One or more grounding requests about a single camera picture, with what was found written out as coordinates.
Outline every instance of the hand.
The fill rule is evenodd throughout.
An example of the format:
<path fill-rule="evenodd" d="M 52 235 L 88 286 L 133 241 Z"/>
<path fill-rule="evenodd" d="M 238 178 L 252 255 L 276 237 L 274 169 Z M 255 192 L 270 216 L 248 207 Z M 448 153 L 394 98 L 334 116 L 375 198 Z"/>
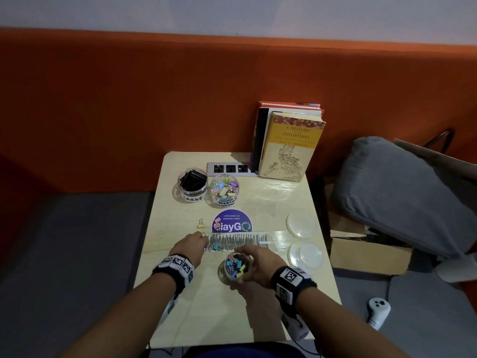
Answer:
<path fill-rule="evenodd" d="M 253 257 L 252 269 L 243 274 L 239 283 L 254 281 L 266 289 L 271 289 L 270 280 L 273 274 L 282 266 L 287 266 L 285 260 L 265 247 L 244 245 L 235 249 L 237 253 Z"/>
<path fill-rule="evenodd" d="M 208 244 L 208 236 L 202 236 L 202 233 L 196 231 L 188 234 L 182 240 L 176 242 L 169 255 L 182 254 L 186 256 L 190 262 L 197 267 L 200 265 L 204 248 Z"/>

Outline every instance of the scribbled strip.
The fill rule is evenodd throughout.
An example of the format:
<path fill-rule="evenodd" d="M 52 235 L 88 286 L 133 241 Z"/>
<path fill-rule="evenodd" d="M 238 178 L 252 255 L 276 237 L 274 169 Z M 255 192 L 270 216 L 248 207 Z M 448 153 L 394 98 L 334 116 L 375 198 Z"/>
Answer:
<path fill-rule="evenodd" d="M 235 247 L 245 244 L 259 245 L 268 248 L 268 244 L 260 242 L 267 242 L 267 234 L 264 232 L 238 232 L 238 233 L 213 233 L 209 235 L 209 244 L 205 251 L 211 252 L 216 242 L 225 249 L 225 251 L 232 251 Z"/>

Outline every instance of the box flap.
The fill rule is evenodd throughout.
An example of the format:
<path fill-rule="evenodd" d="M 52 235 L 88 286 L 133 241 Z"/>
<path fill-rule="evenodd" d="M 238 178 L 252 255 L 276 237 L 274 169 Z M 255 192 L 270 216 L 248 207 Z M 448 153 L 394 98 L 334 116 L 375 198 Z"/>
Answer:
<path fill-rule="evenodd" d="M 404 274 L 412 248 L 333 238 L 330 262 L 334 268 L 384 275 Z"/>
<path fill-rule="evenodd" d="M 325 185 L 326 208 L 328 210 L 328 219 L 330 221 L 331 237 L 366 237 L 366 228 L 364 225 L 344 217 L 331 203 L 330 196 L 333 186 L 334 184 Z"/>
<path fill-rule="evenodd" d="M 434 162 L 436 165 L 445 167 L 458 175 L 468 177 L 470 179 L 477 179 L 477 165 L 443 155 L 442 153 L 420 147 L 400 139 L 394 139 L 394 144 L 396 144 L 398 147 L 401 147 L 402 149 L 407 150 L 408 152 L 415 154 L 416 156 L 425 158 L 431 162 Z"/>

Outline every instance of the small jar of binder clips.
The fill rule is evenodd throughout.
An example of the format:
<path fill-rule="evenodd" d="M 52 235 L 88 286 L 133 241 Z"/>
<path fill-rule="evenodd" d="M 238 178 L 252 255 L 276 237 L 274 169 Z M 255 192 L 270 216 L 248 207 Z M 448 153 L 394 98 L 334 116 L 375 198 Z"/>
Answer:
<path fill-rule="evenodd" d="M 231 253 L 224 262 L 225 275 L 231 281 L 237 281 L 250 267 L 247 255 Z"/>
<path fill-rule="evenodd" d="M 207 174 L 200 168 L 188 168 L 177 177 L 177 185 L 186 201 L 202 201 L 207 193 Z"/>
<path fill-rule="evenodd" d="M 214 204 L 229 207 L 239 196 L 239 183 L 234 176 L 223 174 L 215 177 L 210 183 L 210 194 Z"/>

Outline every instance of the purple sticker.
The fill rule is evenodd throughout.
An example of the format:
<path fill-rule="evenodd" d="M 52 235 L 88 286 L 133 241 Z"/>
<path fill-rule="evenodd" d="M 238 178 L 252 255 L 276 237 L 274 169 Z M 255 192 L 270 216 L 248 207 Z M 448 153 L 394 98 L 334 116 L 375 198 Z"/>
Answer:
<path fill-rule="evenodd" d="M 217 219 L 220 219 L 220 222 L 212 223 L 212 233 L 252 231 L 252 222 L 242 211 L 234 209 L 223 210 L 214 218 L 214 222 Z"/>

